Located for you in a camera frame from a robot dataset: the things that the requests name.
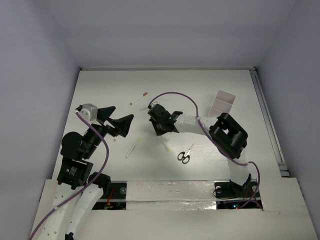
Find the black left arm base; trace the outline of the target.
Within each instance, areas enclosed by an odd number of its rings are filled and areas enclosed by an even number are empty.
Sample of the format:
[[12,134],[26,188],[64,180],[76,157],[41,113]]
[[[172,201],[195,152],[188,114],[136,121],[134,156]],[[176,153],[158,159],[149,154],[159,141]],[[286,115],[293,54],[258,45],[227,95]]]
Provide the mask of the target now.
[[93,206],[92,210],[125,210],[127,201],[127,182],[112,181],[108,194],[104,194]]

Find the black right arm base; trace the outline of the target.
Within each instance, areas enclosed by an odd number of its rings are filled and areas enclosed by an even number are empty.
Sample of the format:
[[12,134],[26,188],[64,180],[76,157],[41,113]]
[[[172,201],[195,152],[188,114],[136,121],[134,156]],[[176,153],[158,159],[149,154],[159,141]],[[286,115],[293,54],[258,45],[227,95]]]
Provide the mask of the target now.
[[238,185],[231,180],[215,182],[212,194],[220,200],[245,199],[252,196],[257,184],[258,182],[252,180],[251,174],[249,174],[243,185]]

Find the brown cap white marker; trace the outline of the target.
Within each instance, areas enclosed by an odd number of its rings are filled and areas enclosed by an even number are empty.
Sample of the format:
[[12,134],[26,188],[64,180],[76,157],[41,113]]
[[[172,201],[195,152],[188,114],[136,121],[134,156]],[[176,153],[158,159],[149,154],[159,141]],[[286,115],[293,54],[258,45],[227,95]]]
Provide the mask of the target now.
[[136,102],[138,102],[139,100],[141,100],[143,97],[145,97],[147,94],[148,94],[147,92],[142,93],[142,94],[139,95],[136,99],[132,100],[129,104],[130,104],[130,105],[135,104]]

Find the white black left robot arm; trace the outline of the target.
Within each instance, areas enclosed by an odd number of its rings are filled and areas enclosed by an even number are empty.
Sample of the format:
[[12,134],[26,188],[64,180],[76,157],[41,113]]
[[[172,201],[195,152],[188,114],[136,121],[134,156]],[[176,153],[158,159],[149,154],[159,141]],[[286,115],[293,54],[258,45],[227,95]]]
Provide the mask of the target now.
[[128,135],[134,115],[112,119],[115,110],[115,106],[98,108],[90,103],[75,109],[74,113],[88,130],[83,135],[72,131],[62,138],[62,162],[52,210],[36,226],[31,237],[40,231],[39,240],[77,240],[97,201],[112,196],[110,176],[101,169],[92,172],[93,163],[89,158],[99,144],[107,144],[106,135],[123,138]]

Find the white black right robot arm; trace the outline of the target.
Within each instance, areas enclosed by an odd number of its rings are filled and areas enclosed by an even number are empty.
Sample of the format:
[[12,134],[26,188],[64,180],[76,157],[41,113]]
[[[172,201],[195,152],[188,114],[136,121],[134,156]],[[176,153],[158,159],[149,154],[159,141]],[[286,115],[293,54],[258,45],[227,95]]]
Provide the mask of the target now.
[[192,133],[204,135],[227,158],[230,171],[230,190],[235,196],[242,196],[249,189],[252,179],[246,158],[247,132],[229,113],[220,116],[199,117],[181,111],[169,113],[162,105],[148,107],[148,115],[157,136],[166,133]]

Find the bright yellow cap marker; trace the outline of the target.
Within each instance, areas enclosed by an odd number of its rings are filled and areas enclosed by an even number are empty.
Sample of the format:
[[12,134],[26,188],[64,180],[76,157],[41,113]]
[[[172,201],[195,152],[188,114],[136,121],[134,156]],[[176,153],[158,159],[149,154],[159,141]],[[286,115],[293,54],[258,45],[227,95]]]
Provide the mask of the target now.
[[164,146],[164,148],[166,149],[167,152],[171,151],[171,149],[169,148],[169,146],[167,145],[166,142],[163,141],[162,144],[163,144],[163,146]]

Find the pale yellow highlighter pen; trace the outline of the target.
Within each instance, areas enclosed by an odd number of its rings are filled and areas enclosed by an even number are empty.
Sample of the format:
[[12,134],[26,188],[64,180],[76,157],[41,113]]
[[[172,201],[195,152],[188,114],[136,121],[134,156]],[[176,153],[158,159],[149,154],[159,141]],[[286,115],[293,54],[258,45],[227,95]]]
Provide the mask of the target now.
[[139,137],[135,142],[134,142],[134,144],[131,146],[131,148],[128,150],[128,152],[126,153],[126,155],[125,155],[125,158],[127,159],[129,156],[130,156],[130,154],[133,152],[133,150],[137,147],[137,145],[140,143],[140,141],[141,141],[141,138]]

